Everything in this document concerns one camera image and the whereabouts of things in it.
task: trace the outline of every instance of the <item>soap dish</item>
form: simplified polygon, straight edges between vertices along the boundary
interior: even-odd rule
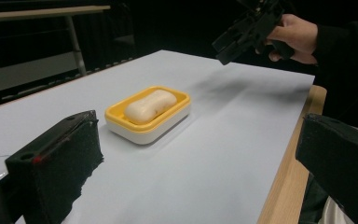
[[[176,97],[176,104],[146,124],[134,124],[130,122],[124,115],[126,107],[156,90],[172,93]],[[174,124],[187,116],[190,112],[190,101],[190,96],[185,92],[163,86],[152,86],[109,106],[105,110],[104,117],[110,131],[133,143],[145,145],[155,141]]]

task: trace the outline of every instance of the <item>human hand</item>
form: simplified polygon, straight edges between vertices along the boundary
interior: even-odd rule
[[[281,24],[276,26],[267,36],[266,44],[270,45],[271,40],[285,42],[295,50],[295,53],[291,57],[292,60],[300,63],[316,64],[317,61],[312,56],[312,53],[316,49],[317,34],[318,27],[316,24],[304,21],[292,14],[283,14]],[[277,62],[282,56],[277,50],[273,50],[269,54],[269,58],[273,62]]]

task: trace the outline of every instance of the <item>yellow and white soap dish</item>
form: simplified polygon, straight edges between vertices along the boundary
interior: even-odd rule
[[[157,90],[167,91],[176,98],[176,104],[143,124],[131,122],[125,115],[128,105],[140,101]],[[139,145],[152,143],[190,112],[190,96],[163,86],[152,86],[106,108],[104,117],[110,131]]]

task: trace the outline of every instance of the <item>background table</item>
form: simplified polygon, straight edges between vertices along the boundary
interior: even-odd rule
[[[93,109],[104,162],[65,223],[273,223],[279,207],[290,203],[280,198],[283,185],[296,184],[283,181],[296,176],[293,150],[286,148],[293,148],[301,113],[315,105],[315,95],[324,98],[312,81],[162,50],[0,105],[0,156]],[[111,133],[104,110],[153,85],[187,92],[188,117],[146,146]]]

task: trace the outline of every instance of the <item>white soap bar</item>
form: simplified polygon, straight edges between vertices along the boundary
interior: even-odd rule
[[[156,90],[129,104],[124,115],[134,124],[146,124],[173,107],[176,101],[176,97],[172,93]]]

